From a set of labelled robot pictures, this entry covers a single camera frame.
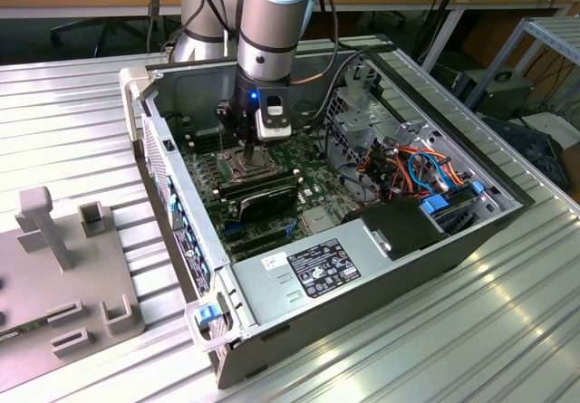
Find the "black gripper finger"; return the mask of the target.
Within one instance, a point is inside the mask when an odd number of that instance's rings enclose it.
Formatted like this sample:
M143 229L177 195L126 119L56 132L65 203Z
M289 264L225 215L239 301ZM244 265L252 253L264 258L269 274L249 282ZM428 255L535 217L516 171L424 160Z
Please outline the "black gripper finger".
M250 161L256 145L256 128L252 114L228 100L220 101L215 113L226 131L240 142L244 161Z

